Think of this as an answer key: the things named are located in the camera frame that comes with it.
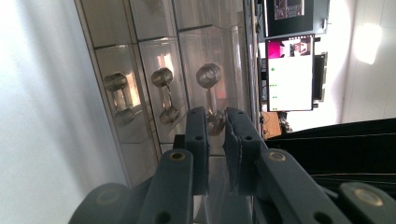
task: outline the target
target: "monitor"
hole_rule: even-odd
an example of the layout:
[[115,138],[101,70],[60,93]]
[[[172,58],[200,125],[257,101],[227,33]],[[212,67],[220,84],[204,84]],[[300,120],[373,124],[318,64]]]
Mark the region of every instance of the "monitor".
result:
[[268,111],[313,109],[314,39],[297,35],[265,41]]

